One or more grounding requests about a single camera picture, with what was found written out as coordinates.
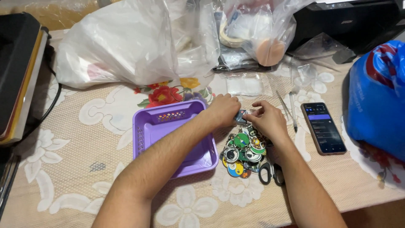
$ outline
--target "tablecloth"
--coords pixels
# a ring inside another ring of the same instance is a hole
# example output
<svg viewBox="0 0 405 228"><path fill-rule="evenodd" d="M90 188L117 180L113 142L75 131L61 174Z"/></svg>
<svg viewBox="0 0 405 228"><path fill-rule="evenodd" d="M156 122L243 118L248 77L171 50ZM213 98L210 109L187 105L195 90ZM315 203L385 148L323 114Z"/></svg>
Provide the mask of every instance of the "tablecloth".
<svg viewBox="0 0 405 228"><path fill-rule="evenodd" d="M51 35L51 45L57 47L64 32ZM290 137L341 212L405 198L405 165L347 136L345 78L351 65L335 70L317 66L311 84L294 96L298 132L292 121L287 122ZM283 109L275 96L277 89L290 109L288 66L280 64L260 76L265 95L241 96L242 107L250 110L253 102L264 99ZM17 148L23 160L0 227L90 227L114 179L132 161L133 114L176 102L168 93L173 87L174 96L206 104L227 92L226 79L213 73L142 87L111 83L75 90L64 86L48 118ZM54 77L42 67L34 115L42 116L49 108L57 88ZM346 154L317 153L299 108L306 102L325 102L344 138ZM213 133L218 151L228 134L235 132L236 127ZM159 228L267 228L293 222L284 187L274 181L264 186L256 173L248 179L233 178L221 164L210 172L170 180L153 200L152 212L152 226Z"/></svg>

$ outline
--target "smartphone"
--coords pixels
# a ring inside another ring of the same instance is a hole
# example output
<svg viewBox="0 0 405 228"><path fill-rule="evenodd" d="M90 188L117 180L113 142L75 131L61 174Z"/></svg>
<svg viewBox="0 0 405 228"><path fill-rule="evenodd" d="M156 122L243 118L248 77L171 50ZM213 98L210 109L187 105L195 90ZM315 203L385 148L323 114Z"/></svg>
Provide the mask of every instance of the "smartphone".
<svg viewBox="0 0 405 228"><path fill-rule="evenodd" d="M304 103L301 105L301 109L318 153L321 155L346 153L345 144L325 103Z"/></svg>

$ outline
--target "scissors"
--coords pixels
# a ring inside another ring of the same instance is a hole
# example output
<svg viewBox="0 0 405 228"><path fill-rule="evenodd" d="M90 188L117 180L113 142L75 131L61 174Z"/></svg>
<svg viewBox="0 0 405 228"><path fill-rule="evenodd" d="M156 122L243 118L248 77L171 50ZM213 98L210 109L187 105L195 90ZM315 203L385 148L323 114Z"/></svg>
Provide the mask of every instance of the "scissors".
<svg viewBox="0 0 405 228"><path fill-rule="evenodd" d="M267 181L263 180L262 178L262 170L267 171ZM283 186L286 182L284 181L283 170L279 164L274 163L270 165L269 162L264 163L259 169L259 180L264 185L268 185L271 181L271 173L270 170L273 170L273 178L274 182L276 182L277 186Z"/></svg>

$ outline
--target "phone screen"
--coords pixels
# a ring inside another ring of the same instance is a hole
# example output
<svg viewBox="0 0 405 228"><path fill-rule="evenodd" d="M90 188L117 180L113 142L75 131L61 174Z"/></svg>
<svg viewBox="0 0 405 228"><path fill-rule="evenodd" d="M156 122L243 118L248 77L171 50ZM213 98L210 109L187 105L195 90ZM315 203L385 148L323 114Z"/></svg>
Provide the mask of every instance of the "phone screen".
<svg viewBox="0 0 405 228"><path fill-rule="evenodd" d="M346 147L324 103L303 104L319 147L323 153L345 152Z"/></svg>

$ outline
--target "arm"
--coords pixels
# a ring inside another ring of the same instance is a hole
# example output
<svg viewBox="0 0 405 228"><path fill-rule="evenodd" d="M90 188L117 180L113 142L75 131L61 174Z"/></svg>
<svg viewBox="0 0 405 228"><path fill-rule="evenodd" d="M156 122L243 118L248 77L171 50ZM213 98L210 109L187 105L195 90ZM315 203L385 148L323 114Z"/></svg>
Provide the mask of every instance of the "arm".
<svg viewBox="0 0 405 228"><path fill-rule="evenodd" d="M217 127L232 125L240 107L237 97L220 94L207 110L149 147L118 175L93 227L148 228L154 196L195 145Z"/></svg>
<svg viewBox="0 0 405 228"><path fill-rule="evenodd" d="M347 227L336 205L290 139L281 111L267 101L255 102L252 106L261 108L243 117L273 142L297 225L302 228Z"/></svg>

